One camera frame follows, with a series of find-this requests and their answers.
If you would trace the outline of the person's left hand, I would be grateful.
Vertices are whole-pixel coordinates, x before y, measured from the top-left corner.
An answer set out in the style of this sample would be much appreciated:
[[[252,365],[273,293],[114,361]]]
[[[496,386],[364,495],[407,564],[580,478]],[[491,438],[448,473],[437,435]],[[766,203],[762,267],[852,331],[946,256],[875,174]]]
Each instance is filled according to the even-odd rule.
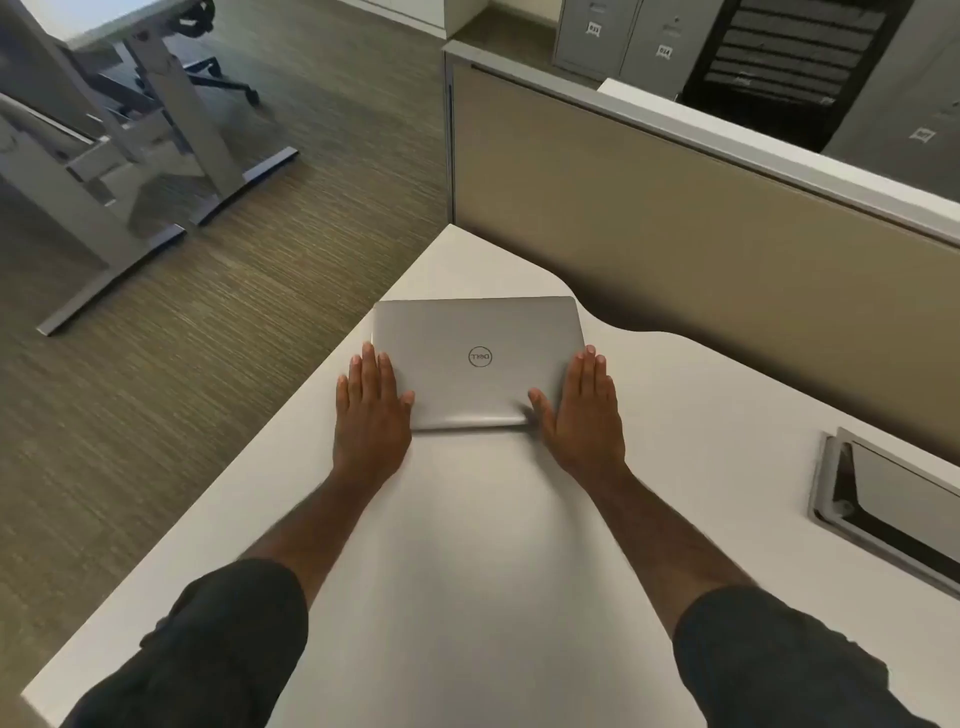
[[[362,394],[362,347],[349,361],[351,402],[337,415],[333,474],[369,492],[378,491],[402,466],[412,442],[412,416],[404,418],[397,376],[389,355],[378,352],[380,393]]]

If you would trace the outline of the person's right hand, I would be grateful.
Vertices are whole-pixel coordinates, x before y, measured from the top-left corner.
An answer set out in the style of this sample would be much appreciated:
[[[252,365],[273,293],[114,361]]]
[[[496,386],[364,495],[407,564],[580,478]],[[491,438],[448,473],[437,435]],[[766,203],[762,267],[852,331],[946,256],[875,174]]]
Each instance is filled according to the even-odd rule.
[[[568,363],[562,379],[556,415],[556,433],[542,434],[549,454],[583,489],[618,481],[627,472],[626,445],[619,411],[606,400],[607,360],[596,350],[595,394],[582,393],[582,353]]]

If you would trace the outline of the silver laptop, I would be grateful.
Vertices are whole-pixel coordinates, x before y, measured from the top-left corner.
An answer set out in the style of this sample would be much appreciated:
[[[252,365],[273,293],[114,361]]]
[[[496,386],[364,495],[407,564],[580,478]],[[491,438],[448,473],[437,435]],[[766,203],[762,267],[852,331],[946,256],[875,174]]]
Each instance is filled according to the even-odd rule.
[[[558,408],[585,340],[575,298],[550,296],[381,300],[371,343],[430,432],[526,426],[531,389]]]

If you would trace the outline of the person's left forearm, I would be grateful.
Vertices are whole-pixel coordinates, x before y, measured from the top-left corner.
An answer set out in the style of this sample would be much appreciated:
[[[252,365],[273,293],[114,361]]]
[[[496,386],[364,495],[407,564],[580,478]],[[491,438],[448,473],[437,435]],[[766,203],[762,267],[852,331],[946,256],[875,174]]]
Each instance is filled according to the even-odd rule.
[[[330,473],[240,556],[281,565],[311,607],[374,497],[403,458],[336,458]]]

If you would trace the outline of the person's right forearm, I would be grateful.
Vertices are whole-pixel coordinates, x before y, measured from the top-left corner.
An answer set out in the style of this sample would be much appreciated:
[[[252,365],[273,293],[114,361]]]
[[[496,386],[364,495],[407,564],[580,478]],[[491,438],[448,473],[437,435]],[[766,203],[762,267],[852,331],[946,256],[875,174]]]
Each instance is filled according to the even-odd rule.
[[[559,463],[592,500],[668,635],[704,595],[757,585],[622,458],[562,457]]]

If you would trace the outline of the beige desk partition panel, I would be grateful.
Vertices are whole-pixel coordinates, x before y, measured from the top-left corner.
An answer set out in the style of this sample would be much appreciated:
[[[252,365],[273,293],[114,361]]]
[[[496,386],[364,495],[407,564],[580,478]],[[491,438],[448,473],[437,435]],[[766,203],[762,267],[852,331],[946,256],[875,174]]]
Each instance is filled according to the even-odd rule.
[[[606,323],[960,463],[960,203],[616,81],[441,53],[450,223]]]

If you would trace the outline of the dark grey shirt sleeve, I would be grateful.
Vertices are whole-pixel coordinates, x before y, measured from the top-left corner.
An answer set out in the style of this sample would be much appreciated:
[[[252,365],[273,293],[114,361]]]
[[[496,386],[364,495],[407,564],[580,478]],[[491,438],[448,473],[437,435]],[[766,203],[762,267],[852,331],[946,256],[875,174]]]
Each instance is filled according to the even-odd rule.
[[[894,696],[883,661],[759,587],[699,597],[673,650],[707,728],[939,728]]]
[[[307,637],[290,569],[261,559],[222,566],[184,589],[61,728],[265,728]]]

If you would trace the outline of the white desk with grey legs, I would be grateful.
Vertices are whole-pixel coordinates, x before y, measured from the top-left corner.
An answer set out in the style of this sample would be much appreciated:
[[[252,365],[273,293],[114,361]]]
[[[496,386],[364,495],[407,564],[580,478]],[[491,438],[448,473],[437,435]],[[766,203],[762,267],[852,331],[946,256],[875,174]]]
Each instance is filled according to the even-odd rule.
[[[294,161],[299,151],[286,147],[242,170],[206,111],[186,67],[164,39],[168,21],[183,15],[201,0],[21,0],[40,37],[56,47],[54,59],[122,43],[140,79],[159,103],[173,130],[196,159],[216,193],[191,216],[203,227],[277,169]]]
[[[70,130],[28,105],[0,93],[0,178],[76,239],[101,269],[54,310],[37,330],[51,336],[85,308],[161,250],[178,243],[186,230],[169,224],[149,238],[135,236],[127,220],[113,212],[115,202],[102,203],[42,143],[48,136],[70,137]]]

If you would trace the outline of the grey filing cabinet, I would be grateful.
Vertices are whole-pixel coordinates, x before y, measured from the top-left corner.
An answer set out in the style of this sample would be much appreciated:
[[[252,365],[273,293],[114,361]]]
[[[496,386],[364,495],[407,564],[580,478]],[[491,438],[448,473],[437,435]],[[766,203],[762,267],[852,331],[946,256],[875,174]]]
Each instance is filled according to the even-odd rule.
[[[605,81],[622,66],[643,0],[562,0],[553,64]]]
[[[618,80],[675,100],[726,0],[642,0]]]

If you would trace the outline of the black office chair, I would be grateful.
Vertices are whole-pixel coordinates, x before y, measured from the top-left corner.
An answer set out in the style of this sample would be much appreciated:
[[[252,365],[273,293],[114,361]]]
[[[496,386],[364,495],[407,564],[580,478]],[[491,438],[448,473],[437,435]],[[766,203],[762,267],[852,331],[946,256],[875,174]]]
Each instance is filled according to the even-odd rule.
[[[154,29],[162,39],[179,35],[196,41],[213,31],[215,15],[214,0],[177,0],[172,8],[159,14]],[[106,73],[122,63],[118,47],[118,44],[108,46],[101,42],[88,50],[70,52],[68,56],[93,91],[116,103],[114,116],[138,120],[156,112],[160,104],[137,69],[133,71],[134,86]],[[184,63],[182,68],[194,87],[242,92],[251,107],[256,109],[260,106],[258,91],[245,82],[228,79],[215,55]]]

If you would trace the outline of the black shelf rack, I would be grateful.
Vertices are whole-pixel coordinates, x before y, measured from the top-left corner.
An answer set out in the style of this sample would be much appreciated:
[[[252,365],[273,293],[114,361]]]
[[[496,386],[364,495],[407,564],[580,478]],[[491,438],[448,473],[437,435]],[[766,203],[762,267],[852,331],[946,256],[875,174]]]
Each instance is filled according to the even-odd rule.
[[[724,0],[678,103],[822,153],[914,0]]]

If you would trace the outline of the light grey storage cabinet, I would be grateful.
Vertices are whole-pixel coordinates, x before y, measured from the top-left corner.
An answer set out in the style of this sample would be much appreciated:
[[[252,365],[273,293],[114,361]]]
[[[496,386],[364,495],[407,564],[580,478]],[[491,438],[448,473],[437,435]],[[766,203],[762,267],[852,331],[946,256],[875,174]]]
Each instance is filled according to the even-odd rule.
[[[822,153],[960,202],[960,0],[915,0]]]

